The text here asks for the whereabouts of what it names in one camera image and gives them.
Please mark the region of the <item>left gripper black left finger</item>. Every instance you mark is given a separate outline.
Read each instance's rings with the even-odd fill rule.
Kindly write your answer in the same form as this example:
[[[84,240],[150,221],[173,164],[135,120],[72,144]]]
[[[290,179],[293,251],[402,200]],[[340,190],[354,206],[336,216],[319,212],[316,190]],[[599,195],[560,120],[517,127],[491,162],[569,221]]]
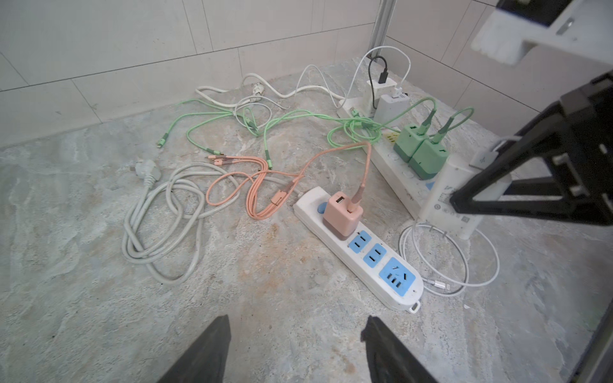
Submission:
[[[231,342],[227,314],[217,317],[159,380],[222,382]]]

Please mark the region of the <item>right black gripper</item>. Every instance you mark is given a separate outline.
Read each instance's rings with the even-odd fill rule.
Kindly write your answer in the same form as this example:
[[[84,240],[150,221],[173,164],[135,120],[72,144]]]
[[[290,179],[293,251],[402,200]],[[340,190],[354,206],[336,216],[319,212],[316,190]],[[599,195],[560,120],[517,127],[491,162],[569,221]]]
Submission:
[[[532,159],[541,158],[549,177],[515,180],[515,199],[475,197]],[[548,196],[559,200],[517,199]],[[612,72],[592,79],[546,108],[504,146],[485,171],[461,190],[470,213],[507,215],[568,223],[612,224]]]

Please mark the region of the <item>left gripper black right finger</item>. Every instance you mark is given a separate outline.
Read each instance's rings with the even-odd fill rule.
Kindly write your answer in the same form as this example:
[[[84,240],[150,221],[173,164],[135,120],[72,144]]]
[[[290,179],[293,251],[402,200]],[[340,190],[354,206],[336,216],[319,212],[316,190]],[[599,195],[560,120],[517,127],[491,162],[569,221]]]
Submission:
[[[361,342],[366,343],[372,382],[437,382],[379,317],[368,317]]]

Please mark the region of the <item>small blue socket power strip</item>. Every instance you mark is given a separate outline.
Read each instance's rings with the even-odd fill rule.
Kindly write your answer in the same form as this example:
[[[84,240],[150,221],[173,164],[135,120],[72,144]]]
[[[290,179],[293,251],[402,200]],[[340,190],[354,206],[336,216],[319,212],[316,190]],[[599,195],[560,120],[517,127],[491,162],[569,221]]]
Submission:
[[[330,195],[322,188],[313,188],[295,203],[295,215],[385,306],[417,313],[424,292],[417,270],[363,223],[348,239],[339,239],[324,224],[329,200]]]

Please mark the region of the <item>green charger block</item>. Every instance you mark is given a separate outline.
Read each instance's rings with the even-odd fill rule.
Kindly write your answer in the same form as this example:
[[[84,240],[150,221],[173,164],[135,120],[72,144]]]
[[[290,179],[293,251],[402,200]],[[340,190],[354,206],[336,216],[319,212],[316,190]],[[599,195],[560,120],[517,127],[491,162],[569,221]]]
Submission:
[[[426,139],[426,134],[432,124],[432,119],[434,119],[434,116],[437,113],[437,102],[432,97],[425,97],[421,99],[418,103],[415,104],[415,106],[425,101],[431,101],[433,103],[433,108],[431,109],[428,117],[424,119],[424,121],[419,126],[405,126],[400,132],[396,142],[394,143],[394,151],[405,163],[410,162],[410,160],[418,151],[423,141]]]
[[[450,155],[445,145],[442,144],[442,140],[450,131],[468,121],[473,113],[473,107],[467,107],[457,111],[448,119],[441,129],[420,144],[409,162],[410,168],[416,173],[420,180],[430,180],[442,170],[443,165]]]

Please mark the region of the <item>long colourful socket power strip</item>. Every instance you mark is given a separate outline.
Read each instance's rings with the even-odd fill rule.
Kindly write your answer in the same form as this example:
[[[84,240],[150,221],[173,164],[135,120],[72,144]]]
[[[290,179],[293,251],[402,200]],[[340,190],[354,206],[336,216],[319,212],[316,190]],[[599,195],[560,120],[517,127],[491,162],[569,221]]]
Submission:
[[[373,144],[371,159],[410,215],[415,219],[425,220],[430,209],[423,207],[423,204],[433,203],[435,210],[441,210],[442,204],[429,195],[434,187],[434,178],[420,180],[409,163],[405,163],[394,151],[394,143],[400,132],[387,129],[381,140]]]

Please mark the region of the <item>small white charger cube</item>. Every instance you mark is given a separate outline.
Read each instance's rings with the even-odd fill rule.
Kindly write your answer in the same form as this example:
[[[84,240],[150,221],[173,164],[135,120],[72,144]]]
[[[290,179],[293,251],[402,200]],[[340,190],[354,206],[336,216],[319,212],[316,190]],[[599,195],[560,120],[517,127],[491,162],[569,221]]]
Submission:
[[[299,83],[297,84],[295,91],[290,93],[289,97],[294,97],[296,94],[308,90],[322,90],[331,97],[333,105],[337,108],[338,111],[341,112],[341,115],[350,116],[353,112],[356,112],[359,116],[373,118],[374,121],[379,124],[391,123],[395,119],[398,119],[402,115],[402,113],[405,113],[405,111],[410,108],[410,99],[407,95],[405,95],[402,86],[405,80],[408,78],[408,75],[410,74],[412,62],[407,54],[405,54],[402,50],[394,46],[378,46],[369,50],[367,54],[373,54],[378,49],[380,49],[381,51],[389,52],[395,51],[401,54],[406,61],[406,70],[402,79],[400,81],[396,81],[397,88],[394,90],[392,95],[385,94],[381,96],[378,103],[378,108],[373,117],[368,117],[364,110],[364,101],[366,100],[366,93],[370,91],[368,84],[367,89],[361,97],[349,97],[349,94],[351,93],[352,89],[354,88],[354,85],[356,84],[360,67],[362,63],[365,62],[365,60],[367,59],[366,55],[359,62],[359,65],[350,83],[350,89],[346,92],[345,96],[338,95],[332,92],[326,82],[324,82],[324,86],[300,86],[299,84],[302,81],[302,77],[307,72],[308,68],[315,68],[317,70],[316,66],[308,65],[308,67],[303,70],[303,73],[301,74]]]

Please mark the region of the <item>white charger with black cable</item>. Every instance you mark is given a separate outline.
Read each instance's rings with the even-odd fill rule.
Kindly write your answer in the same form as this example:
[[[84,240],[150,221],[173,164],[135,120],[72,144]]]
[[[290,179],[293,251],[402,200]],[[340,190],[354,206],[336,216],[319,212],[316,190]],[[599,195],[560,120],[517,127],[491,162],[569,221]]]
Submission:
[[[382,61],[383,70],[382,72],[373,77],[372,65],[376,61]],[[367,84],[370,88],[370,91],[366,93],[366,100],[364,101],[364,110],[368,117],[373,117],[378,108],[378,103],[382,95],[392,95],[394,90],[397,88],[397,82],[393,79],[389,78],[388,64],[387,60],[383,56],[373,56],[370,59],[368,65],[368,78]]]

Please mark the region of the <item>pink charger with cable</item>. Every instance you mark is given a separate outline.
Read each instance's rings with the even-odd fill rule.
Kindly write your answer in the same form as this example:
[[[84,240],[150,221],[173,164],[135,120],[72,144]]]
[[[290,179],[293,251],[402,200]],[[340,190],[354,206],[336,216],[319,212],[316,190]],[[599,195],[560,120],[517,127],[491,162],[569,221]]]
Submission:
[[[252,175],[247,174],[245,172],[229,172],[220,176],[217,180],[213,182],[214,184],[218,184],[221,180],[230,176],[244,176],[246,180],[244,180],[236,188],[236,191],[234,191],[230,196],[220,202],[211,201],[209,192],[205,194],[205,200],[208,204],[212,206],[220,206],[221,204],[225,204],[226,202],[230,201],[230,199],[236,196],[236,194],[241,190],[242,186],[250,182],[252,185],[250,186],[246,197],[247,214],[254,220],[266,220],[276,214],[276,212],[287,202],[290,194],[295,191],[299,182],[305,177],[306,171],[308,170],[310,165],[315,162],[315,160],[327,155],[328,153],[334,153],[353,148],[365,148],[367,155],[364,175],[362,177],[362,181],[359,185],[358,191],[356,191],[353,196],[348,196],[343,191],[335,193],[327,201],[327,207],[324,210],[323,214],[324,226],[330,229],[330,231],[332,231],[332,233],[339,239],[348,239],[357,229],[357,226],[363,216],[363,208],[361,206],[361,201],[367,184],[367,176],[370,169],[370,159],[372,153],[372,145],[367,141],[322,151],[313,156],[311,159],[309,159],[309,161],[306,162],[306,164],[300,169],[298,173],[279,172],[271,170],[269,169],[268,162],[265,161],[265,159],[256,156],[210,155],[208,156],[208,159],[211,160],[212,164],[214,164],[215,166],[252,163],[257,164],[260,167],[260,170],[258,172],[253,173]],[[262,186],[262,183],[264,182],[265,177],[270,174],[287,176],[290,178],[290,181],[283,188],[277,191],[277,193],[271,198],[271,202],[270,204],[268,204],[268,206],[266,206],[263,210],[259,211],[257,209],[258,192],[260,190],[260,187]]]

